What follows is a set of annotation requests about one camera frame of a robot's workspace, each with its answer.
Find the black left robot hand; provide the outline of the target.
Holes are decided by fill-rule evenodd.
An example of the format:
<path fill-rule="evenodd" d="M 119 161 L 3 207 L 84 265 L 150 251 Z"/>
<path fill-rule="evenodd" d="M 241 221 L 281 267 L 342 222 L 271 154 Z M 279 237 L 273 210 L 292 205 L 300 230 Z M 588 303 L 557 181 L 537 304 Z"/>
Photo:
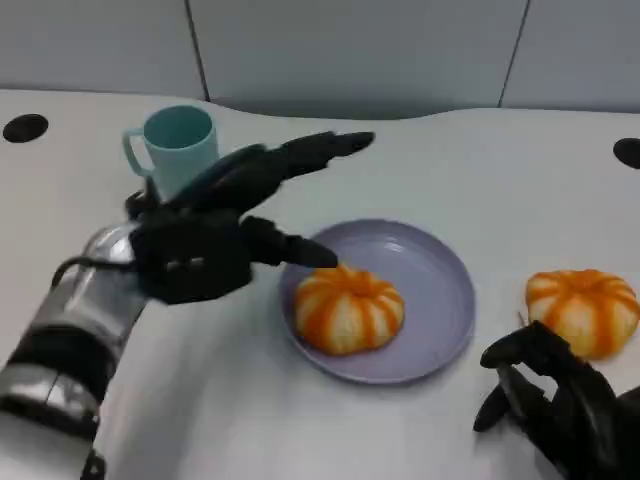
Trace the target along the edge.
<path fill-rule="evenodd" d="M 372 132 L 324 132 L 275 148 L 250 145 L 208 167 L 173 198 L 146 206 L 130 236 L 141 291 L 168 305 L 186 304 L 246 286 L 256 263 L 336 267 L 329 248 L 249 212 L 284 182 L 323 170 L 374 139 Z"/>

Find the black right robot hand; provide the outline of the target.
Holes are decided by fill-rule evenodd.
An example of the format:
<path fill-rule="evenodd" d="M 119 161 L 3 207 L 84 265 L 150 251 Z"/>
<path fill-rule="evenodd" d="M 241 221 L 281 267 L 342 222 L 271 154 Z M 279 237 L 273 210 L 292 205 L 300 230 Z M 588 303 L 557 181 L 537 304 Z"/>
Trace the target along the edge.
<path fill-rule="evenodd" d="M 508 418 L 565 479 L 639 476 L 639 391 L 614 392 L 567 341 L 533 322 L 491 344 L 480 359 L 499 382 L 473 425 Z"/>

